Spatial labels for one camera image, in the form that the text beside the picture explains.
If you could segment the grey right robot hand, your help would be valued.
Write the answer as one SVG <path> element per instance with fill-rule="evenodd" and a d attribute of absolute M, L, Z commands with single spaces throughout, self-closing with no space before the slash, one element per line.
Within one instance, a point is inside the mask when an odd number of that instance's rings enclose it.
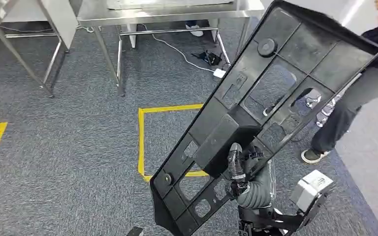
<path fill-rule="evenodd" d="M 271 175 L 269 165 L 260 169 L 251 180 L 247 173 L 259 161 L 263 159 L 262 151 L 253 145 L 243 150 L 239 143 L 233 143 L 230 147 L 227 162 L 231 183 L 229 192 L 237 204 L 247 209 L 258 209 L 271 204 Z"/>

